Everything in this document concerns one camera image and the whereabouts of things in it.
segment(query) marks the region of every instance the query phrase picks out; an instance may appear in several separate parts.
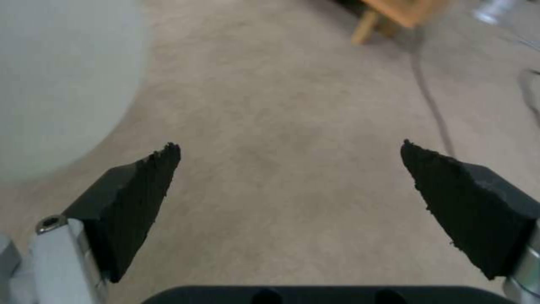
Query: black rubber tip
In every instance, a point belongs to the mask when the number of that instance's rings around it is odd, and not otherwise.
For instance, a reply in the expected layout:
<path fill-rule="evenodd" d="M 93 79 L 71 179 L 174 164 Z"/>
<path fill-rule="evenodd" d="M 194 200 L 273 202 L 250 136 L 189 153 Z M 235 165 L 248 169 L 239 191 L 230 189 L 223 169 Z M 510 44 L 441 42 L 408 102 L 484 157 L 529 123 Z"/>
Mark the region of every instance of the black rubber tip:
<path fill-rule="evenodd" d="M 161 151 L 125 166 L 109 169 L 64 215 L 84 222 L 99 269 L 118 282 L 158 215 L 180 148 L 169 143 Z"/>
<path fill-rule="evenodd" d="M 401 157 L 454 245 L 488 279 L 509 275 L 540 217 L 540 204 L 486 167 L 409 141 Z"/>

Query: white balloon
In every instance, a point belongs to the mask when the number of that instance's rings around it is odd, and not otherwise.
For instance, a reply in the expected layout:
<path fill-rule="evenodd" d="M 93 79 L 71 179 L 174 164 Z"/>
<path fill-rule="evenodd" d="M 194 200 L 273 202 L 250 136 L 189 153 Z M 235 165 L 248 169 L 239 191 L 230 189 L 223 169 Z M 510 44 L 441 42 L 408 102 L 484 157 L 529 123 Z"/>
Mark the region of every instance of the white balloon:
<path fill-rule="evenodd" d="M 73 162 L 118 124 L 143 73 L 134 0 L 0 1 L 0 180 Z"/>

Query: black cable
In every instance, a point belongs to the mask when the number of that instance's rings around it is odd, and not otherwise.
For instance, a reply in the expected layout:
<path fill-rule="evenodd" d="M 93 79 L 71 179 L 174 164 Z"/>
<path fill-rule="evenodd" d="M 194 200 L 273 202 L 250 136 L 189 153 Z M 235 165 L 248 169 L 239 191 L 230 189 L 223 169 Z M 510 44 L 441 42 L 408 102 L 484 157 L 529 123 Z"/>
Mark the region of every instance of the black cable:
<path fill-rule="evenodd" d="M 413 45 L 411 49 L 411 66 L 413 69 L 413 74 L 416 79 L 416 83 L 418 84 L 418 88 L 420 89 L 420 92 L 422 93 L 422 96 L 424 97 L 426 101 L 426 104 L 428 105 L 429 110 L 431 110 L 431 113 L 433 114 L 433 117 L 435 118 L 435 121 L 437 122 L 437 127 L 439 130 L 439 133 L 441 134 L 441 139 L 443 141 L 444 148 L 449 156 L 455 158 L 456 154 L 454 150 L 454 144 L 452 143 L 452 139 L 450 138 L 448 127 L 446 125 L 446 122 L 444 121 L 444 117 L 441 115 L 441 111 L 439 110 L 437 103 L 435 102 L 435 99 L 433 98 L 433 95 L 429 91 L 429 88 L 426 84 L 426 79 L 424 78 L 424 74 L 422 72 L 421 51 L 422 51 L 423 44 L 424 44 L 423 28 L 416 27 L 416 29 L 414 30 L 414 41 L 413 41 Z"/>
<path fill-rule="evenodd" d="M 426 104 L 429 107 L 429 110 L 433 114 L 433 117 L 435 118 L 435 121 L 437 122 L 437 127 L 439 130 L 439 133 L 441 134 L 441 139 L 444 144 L 444 148 L 449 156 L 452 156 L 455 158 L 455 150 L 454 150 L 454 144 L 452 143 L 452 140 L 450 138 L 450 134 L 448 132 L 448 127 L 446 125 L 446 122 L 444 121 L 444 117 L 441 114 L 441 111 L 439 110 L 437 103 L 435 102 L 435 99 L 433 98 L 433 95 L 429 91 L 428 85 L 426 83 L 426 79 L 424 78 L 424 74 L 422 71 L 421 66 L 421 51 L 422 46 L 424 44 L 424 31 L 422 27 L 417 27 L 414 30 L 414 39 L 413 39 L 413 45 L 411 48 L 411 66 L 413 69 L 413 74 L 416 79 L 416 83 L 418 84 L 418 88 L 420 89 L 420 92 L 422 93 L 422 96 L 424 97 Z M 531 90 L 531 80 L 535 76 L 540 76 L 540 71 L 538 70 L 532 70 L 532 69 L 525 69 L 523 70 L 520 75 L 517 78 L 517 83 L 519 85 L 519 88 L 521 89 L 521 93 L 523 96 L 523 101 L 525 102 L 525 105 L 529 108 L 529 110 L 534 115 L 536 125 L 540 128 L 540 109 L 537 106 L 536 99 L 534 96 L 534 93 Z"/>

